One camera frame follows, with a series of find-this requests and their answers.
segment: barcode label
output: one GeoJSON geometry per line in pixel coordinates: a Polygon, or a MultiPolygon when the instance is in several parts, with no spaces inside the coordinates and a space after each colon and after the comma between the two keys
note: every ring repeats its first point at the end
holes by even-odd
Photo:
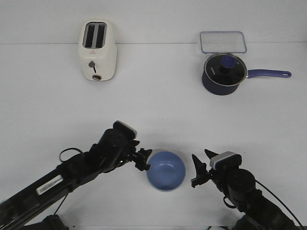
{"type": "Polygon", "coordinates": [[[47,183],[43,184],[39,188],[36,189],[36,192],[38,195],[42,195],[46,191],[48,191],[50,188],[56,186],[57,184],[61,183],[63,181],[63,177],[61,175],[57,175],[52,180],[48,181],[47,183]]]}

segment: container lid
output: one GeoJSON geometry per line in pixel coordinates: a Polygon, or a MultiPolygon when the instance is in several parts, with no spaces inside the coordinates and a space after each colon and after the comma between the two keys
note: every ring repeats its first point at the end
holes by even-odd
{"type": "Polygon", "coordinates": [[[244,35],[241,31],[202,31],[201,51],[204,54],[247,52],[244,35]]]}

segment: wire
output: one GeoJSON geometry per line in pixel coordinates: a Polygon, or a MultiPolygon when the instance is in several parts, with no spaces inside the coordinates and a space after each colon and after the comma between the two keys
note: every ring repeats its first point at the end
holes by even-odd
{"type": "Polygon", "coordinates": [[[67,198],[68,194],[64,197],[64,199],[62,200],[62,202],[60,203],[59,207],[57,208],[57,210],[54,212],[53,215],[55,215],[57,213],[57,211],[59,210],[59,208],[62,206],[63,202],[65,201],[65,199],[67,198]]]}
{"type": "Polygon", "coordinates": [[[298,224],[302,228],[302,230],[304,230],[303,225],[301,224],[301,222],[299,222],[299,220],[296,218],[296,216],[293,214],[293,212],[291,212],[291,210],[273,192],[271,192],[266,186],[264,186],[263,184],[261,184],[257,180],[256,180],[256,182],[258,184],[260,184],[264,189],[266,189],[273,197],[275,197],[275,199],[277,199],[288,210],[288,212],[293,216],[293,218],[298,222],[298,224]]]}
{"type": "Polygon", "coordinates": [[[83,152],[82,152],[80,149],[77,149],[77,148],[68,148],[68,149],[65,149],[65,150],[63,150],[63,151],[59,154],[59,161],[60,161],[60,162],[65,162],[65,161],[62,160],[61,156],[62,156],[62,154],[63,154],[64,152],[66,152],[66,151],[68,151],[68,150],[75,150],[75,151],[79,152],[80,154],[83,154],[83,152]]]}
{"type": "Polygon", "coordinates": [[[227,207],[229,207],[229,208],[232,208],[232,209],[236,208],[236,206],[228,204],[228,203],[226,202],[226,198],[227,198],[226,196],[224,196],[224,198],[223,198],[224,204],[225,204],[227,207]]]}
{"type": "Polygon", "coordinates": [[[225,229],[225,230],[230,230],[228,227],[224,227],[224,226],[219,226],[219,228],[222,228],[222,229],[225,229]]]}

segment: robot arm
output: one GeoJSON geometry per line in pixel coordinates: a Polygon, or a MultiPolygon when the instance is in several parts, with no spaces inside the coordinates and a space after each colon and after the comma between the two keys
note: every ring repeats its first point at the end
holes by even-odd
{"type": "Polygon", "coordinates": [[[230,208],[237,208],[244,212],[232,230],[298,230],[275,204],[266,199],[261,190],[256,189],[256,180],[252,173],[240,169],[242,157],[233,152],[217,154],[205,150],[210,159],[211,169],[206,170],[206,163],[202,163],[195,155],[192,156],[196,178],[191,180],[192,187],[212,180],[224,194],[224,202],[230,208]],[[228,198],[233,205],[226,203],[228,198]]]}
{"type": "Polygon", "coordinates": [[[63,161],[55,170],[0,204],[0,230],[17,230],[77,187],[129,161],[148,170],[152,150],[136,152],[136,131],[116,121],[88,152],[63,161]]]}

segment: lid knob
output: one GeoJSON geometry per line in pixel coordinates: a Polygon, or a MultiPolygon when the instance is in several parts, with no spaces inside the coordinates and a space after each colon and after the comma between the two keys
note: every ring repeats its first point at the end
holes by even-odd
{"type": "Polygon", "coordinates": [[[224,68],[231,69],[236,65],[236,58],[231,55],[225,55],[222,58],[221,64],[224,68]]]}

